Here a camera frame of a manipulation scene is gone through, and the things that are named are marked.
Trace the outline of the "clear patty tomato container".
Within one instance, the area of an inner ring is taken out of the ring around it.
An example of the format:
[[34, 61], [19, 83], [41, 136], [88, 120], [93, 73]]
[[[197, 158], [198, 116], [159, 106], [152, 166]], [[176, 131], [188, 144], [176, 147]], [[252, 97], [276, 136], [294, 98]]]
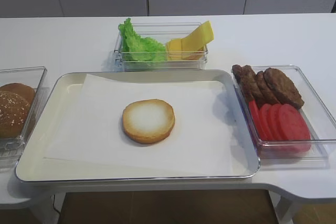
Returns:
[[[294, 65], [284, 66], [252, 66], [257, 74], [267, 68], [281, 70], [295, 84], [304, 100], [298, 111], [305, 120], [310, 141], [262, 141], [254, 125], [245, 96], [233, 75], [233, 82], [241, 108], [248, 125], [252, 142], [262, 162], [268, 166], [287, 165], [293, 167], [325, 167], [328, 159], [335, 152], [335, 119], [324, 105], [301, 69]], [[256, 102], [258, 110], [265, 104]]]

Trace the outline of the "clear lettuce cheese container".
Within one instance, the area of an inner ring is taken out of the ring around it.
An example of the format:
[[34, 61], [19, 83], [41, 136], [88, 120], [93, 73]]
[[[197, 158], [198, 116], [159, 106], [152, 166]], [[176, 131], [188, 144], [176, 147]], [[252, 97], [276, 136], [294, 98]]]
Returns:
[[[201, 23], [134, 23], [134, 31], [142, 38], [149, 37], [162, 44], [183, 38]], [[125, 52], [123, 38], [118, 34], [113, 51], [114, 65], [121, 71], [154, 70], [203, 70], [207, 63], [208, 49], [181, 52]]]

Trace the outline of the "white parchment paper sheet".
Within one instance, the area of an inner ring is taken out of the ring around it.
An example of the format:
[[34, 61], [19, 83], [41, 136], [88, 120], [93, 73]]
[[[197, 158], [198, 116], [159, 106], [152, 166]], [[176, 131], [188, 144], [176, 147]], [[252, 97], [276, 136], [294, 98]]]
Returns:
[[[171, 134], [154, 145], [135, 143], [121, 127], [124, 108], [146, 99], [166, 101], [175, 114]], [[226, 91], [217, 81], [127, 83], [89, 74], [45, 155], [179, 174], [227, 175], [233, 132], [225, 122], [228, 115]]]

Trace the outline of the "green lettuce leaf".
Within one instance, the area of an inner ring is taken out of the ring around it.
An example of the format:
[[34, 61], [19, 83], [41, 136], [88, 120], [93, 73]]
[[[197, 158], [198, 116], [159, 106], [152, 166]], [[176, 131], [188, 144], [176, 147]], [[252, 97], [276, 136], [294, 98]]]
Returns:
[[133, 28], [131, 18], [118, 25], [122, 37], [122, 52], [128, 61], [164, 61], [165, 46], [151, 37], [141, 37]]

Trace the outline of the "bun bottom front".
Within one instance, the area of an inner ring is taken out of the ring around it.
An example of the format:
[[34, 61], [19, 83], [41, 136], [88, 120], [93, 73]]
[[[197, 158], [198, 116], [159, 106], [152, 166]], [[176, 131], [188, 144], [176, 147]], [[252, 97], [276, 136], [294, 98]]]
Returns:
[[159, 99], [130, 103], [122, 113], [124, 133], [140, 144], [155, 144], [166, 139], [174, 125], [173, 107]]

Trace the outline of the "rear brown beef patty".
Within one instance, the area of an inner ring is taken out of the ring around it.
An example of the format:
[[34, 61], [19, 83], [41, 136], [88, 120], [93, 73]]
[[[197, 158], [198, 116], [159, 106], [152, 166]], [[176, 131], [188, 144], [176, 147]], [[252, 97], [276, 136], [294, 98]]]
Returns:
[[233, 65], [232, 72], [236, 79], [237, 84], [240, 87], [242, 95], [245, 95], [244, 94], [244, 74], [243, 74], [242, 67], [240, 65]]

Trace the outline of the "flat yellow cheese slices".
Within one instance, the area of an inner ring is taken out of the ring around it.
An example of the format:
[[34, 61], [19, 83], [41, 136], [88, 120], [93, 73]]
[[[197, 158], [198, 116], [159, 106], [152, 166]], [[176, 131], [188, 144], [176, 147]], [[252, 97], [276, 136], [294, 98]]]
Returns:
[[165, 44], [167, 60], [199, 60], [204, 55], [204, 49], [198, 51], [183, 51], [181, 39], [172, 39]]

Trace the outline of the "leaning yellow cheese slice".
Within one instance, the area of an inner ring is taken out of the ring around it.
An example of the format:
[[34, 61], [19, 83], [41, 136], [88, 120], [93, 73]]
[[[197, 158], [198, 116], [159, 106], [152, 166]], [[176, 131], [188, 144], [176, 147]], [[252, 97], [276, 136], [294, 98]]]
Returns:
[[199, 25], [188, 36], [181, 39], [182, 51], [199, 51], [214, 40], [214, 33], [210, 21]]

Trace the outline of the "clear bun container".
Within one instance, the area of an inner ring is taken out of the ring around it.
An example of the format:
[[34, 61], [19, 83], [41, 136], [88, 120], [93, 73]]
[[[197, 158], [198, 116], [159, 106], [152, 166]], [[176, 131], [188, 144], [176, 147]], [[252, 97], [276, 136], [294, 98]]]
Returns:
[[30, 105], [20, 135], [15, 138], [1, 138], [1, 172], [5, 172], [16, 165], [40, 117], [49, 91], [45, 85], [46, 75], [47, 69], [45, 67], [1, 70], [1, 86], [9, 83], [22, 83], [35, 90], [34, 100]]

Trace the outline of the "silver metal tray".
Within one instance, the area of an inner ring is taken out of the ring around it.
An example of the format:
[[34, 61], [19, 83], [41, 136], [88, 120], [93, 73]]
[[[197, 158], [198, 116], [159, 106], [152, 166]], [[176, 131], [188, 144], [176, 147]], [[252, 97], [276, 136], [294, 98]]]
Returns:
[[[62, 119], [74, 102], [87, 75], [127, 83], [220, 82], [226, 91], [229, 115], [225, 122], [233, 129], [230, 141], [231, 171], [227, 175], [179, 174], [170, 170], [104, 165], [46, 157]], [[145, 72], [74, 72], [61, 76], [48, 98], [26, 148], [16, 166], [16, 177], [26, 183], [60, 183], [70, 181], [248, 178], [260, 168], [248, 125], [231, 75], [223, 70], [182, 70]]]

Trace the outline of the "brown beef patty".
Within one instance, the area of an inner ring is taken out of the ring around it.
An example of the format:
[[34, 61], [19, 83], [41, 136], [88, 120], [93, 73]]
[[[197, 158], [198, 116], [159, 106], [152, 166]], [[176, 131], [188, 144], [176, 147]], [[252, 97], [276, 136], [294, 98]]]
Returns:
[[299, 110], [304, 105], [304, 100], [292, 80], [281, 70], [267, 68], [264, 71], [264, 80], [281, 104], [290, 104]]
[[256, 74], [250, 65], [243, 66], [240, 87], [247, 102], [255, 100], [256, 102], [265, 103], [265, 98], [257, 85], [255, 77]]
[[242, 67], [240, 65], [233, 65], [232, 72], [236, 79], [237, 84], [240, 87], [242, 95], [245, 95], [244, 94], [244, 74], [243, 74]]
[[260, 89], [261, 93], [263, 94], [268, 104], [274, 105], [274, 104], [280, 103], [279, 100], [276, 98], [276, 96], [271, 91], [271, 89], [267, 86], [263, 71], [259, 71], [256, 74], [255, 80], [258, 85], [258, 88]]

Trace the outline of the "sesame bun top right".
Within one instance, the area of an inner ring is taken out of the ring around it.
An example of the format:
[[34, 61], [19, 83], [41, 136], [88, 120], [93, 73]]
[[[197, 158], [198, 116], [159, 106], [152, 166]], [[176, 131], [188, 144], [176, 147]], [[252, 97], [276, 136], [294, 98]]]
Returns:
[[15, 138], [24, 127], [30, 104], [20, 95], [1, 91], [1, 138]]

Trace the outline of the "red tomato slice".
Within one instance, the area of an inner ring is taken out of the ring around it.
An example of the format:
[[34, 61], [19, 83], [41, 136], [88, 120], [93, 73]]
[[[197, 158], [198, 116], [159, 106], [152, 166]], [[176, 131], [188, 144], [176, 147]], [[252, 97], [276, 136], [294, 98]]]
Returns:
[[279, 107], [276, 127], [281, 141], [310, 141], [308, 126], [300, 112], [289, 104]]
[[257, 132], [258, 132], [259, 138], [262, 141], [266, 141], [267, 140], [267, 135], [266, 135], [263, 127], [261, 126], [260, 119], [259, 119], [259, 110], [258, 110], [258, 107], [257, 107], [257, 104], [256, 104], [255, 100], [250, 101], [248, 103], [248, 106], [249, 106], [249, 110], [250, 110], [251, 116], [252, 116], [253, 121], [254, 121], [254, 125], [256, 127]]
[[278, 112], [281, 104], [272, 105], [267, 112], [267, 122], [275, 141], [283, 141], [278, 127]]
[[268, 115], [268, 110], [271, 108], [270, 104], [265, 103], [259, 110], [259, 119], [260, 119], [260, 124], [261, 127], [266, 135], [266, 138], [268, 141], [273, 141], [273, 135], [271, 133], [270, 127], [268, 125], [268, 120], [267, 120], [267, 115]]

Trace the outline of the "front brown beef patty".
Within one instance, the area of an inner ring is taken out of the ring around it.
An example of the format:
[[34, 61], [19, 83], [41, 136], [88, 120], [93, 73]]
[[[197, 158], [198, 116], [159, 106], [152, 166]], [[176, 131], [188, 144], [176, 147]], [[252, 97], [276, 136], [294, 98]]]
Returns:
[[281, 70], [267, 68], [264, 71], [264, 80], [281, 104], [290, 104], [299, 110], [304, 105], [304, 100], [292, 80]]

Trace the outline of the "rear red tomato slice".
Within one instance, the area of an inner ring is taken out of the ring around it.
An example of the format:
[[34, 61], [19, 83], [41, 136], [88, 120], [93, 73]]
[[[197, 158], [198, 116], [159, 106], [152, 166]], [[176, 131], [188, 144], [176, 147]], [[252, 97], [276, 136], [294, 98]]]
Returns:
[[257, 132], [258, 132], [259, 138], [262, 141], [266, 141], [267, 140], [267, 135], [266, 135], [263, 127], [261, 126], [260, 119], [259, 119], [259, 110], [258, 110], [258, 107], [257, 107], [257, 104], [256, 104], [255, 100], [250, 101], [248, 103], [248, 106], [249, 106], [249, 110], [250, 110], [251, 116], [252, 116], [253, 121], [254, 121], [254, 125], [256, 127]]

